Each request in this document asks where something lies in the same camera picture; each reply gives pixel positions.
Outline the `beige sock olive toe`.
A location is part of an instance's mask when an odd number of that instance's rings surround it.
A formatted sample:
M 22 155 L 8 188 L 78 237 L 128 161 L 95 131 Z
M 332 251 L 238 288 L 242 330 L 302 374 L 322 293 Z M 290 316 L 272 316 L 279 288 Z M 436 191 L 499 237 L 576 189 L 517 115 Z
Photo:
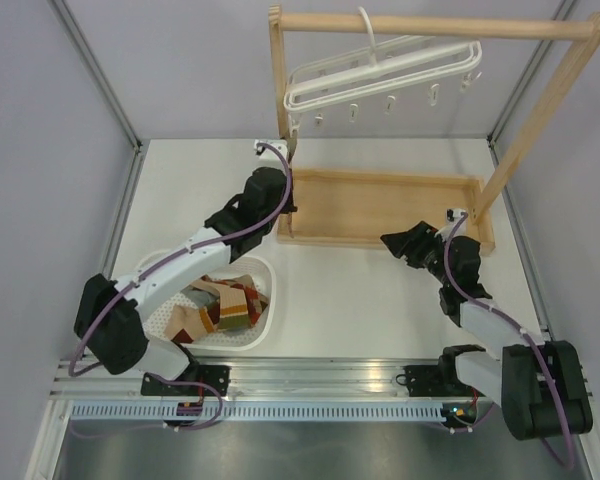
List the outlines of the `beige sock olive toe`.
M 168 340 L 179 344 L 192 344 L 215 332 L 216 327 L 206 308 L 181 305 L 173 307 L 164 330 Z
M 204 278 L 193 282 L 191 287 L 216 297 L 215 302 L 198 310 L 198 316 L 208 333 L 251 328 L 248 301 L 242 289 L 233 288 L 224 281 Z

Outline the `grey sock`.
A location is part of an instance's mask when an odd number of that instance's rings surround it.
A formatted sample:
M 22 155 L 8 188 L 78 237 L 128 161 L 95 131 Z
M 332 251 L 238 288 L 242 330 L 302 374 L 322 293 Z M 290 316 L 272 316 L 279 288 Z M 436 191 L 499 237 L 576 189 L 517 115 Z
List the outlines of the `grey sock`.
M 183 295 L 198 309 L 205 308 L 217 300 L 217 297 L 214 294 L 204 290 L 185 290 Z

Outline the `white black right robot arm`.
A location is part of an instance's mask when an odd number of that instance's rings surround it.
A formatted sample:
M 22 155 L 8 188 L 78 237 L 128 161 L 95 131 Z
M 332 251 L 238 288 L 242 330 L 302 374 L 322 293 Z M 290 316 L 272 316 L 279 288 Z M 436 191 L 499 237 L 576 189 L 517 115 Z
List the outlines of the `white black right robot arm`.
M 497 404 L 518 440 L 585 434 L 593 414 L 576 348 L 530 333 L 500 310 L 479 280 L 481 245 L 457 218 L 438 230 L 421 221 L 381 236 L 384 246 L 440 283 L 440 308 L 476 345 L 447 347 L 436 379 L 442 390 L 472 387 Z

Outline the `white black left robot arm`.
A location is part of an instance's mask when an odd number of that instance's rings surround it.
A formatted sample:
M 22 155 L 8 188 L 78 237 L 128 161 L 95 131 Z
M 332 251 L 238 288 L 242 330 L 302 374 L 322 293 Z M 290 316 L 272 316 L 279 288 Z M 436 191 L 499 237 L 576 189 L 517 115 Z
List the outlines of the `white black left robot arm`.
M 199 381 L 194 358 L 171 341 L 150 338 L 143 324 L 185 286 L 258 247 L 285 212 L 291 190 L 287 165 L 258 167 L 243 191 L 174 251 L 116 280 L 92 276 L 74 323 L 79 339 L 74 357 L 90 351 L 94 365 L 112 375 L 138 370 L 159 377 L 178 395 L 194 391 Z

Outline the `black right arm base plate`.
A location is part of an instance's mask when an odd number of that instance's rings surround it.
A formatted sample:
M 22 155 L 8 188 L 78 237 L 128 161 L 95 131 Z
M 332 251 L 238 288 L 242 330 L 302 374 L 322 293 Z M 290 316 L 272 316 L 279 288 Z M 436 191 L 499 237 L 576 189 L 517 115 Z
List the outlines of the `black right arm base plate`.
M 412 397 L 444 397 L 448 391 L 437 365 L 407 365 L 404 383 Z

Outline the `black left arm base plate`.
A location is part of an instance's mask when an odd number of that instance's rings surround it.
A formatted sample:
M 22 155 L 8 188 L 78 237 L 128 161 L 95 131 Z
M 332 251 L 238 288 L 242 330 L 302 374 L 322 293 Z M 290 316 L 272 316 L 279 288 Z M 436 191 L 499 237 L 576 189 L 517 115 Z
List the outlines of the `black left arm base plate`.
M 157 379 L 145 373 L 140 393 L 145 397 L 214 397 L 207 389 L 215 389 L 225 396 L 230 383 L 230 368 L 227 365 L 194 365 L 171 381 Z

